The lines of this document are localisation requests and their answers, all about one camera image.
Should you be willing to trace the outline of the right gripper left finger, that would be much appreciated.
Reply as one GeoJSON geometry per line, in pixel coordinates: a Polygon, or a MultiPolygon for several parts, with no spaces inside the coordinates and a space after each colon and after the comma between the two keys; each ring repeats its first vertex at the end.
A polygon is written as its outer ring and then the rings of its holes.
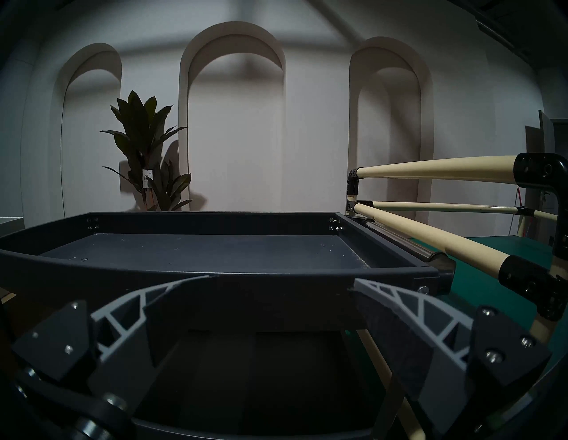
{"type": "Polygon", "coordinates": [[[66,389],[113,394],[134,413],[169,353],[189,331],[217,277],[200,276],[132,291],[93,312],[65,304],[20,336],[12,352],[38,376],[66,389]]]}

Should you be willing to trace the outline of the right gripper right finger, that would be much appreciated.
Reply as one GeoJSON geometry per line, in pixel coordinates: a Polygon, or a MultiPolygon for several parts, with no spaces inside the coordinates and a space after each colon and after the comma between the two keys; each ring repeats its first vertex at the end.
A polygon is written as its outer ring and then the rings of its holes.
{"type": "Polygon", "coordinates": [[[504,312],[470,317],[436,297],[356,278],[354,304],[404,394],[439,437],[471,437],[537,382],[548,347],[504,312]]]}

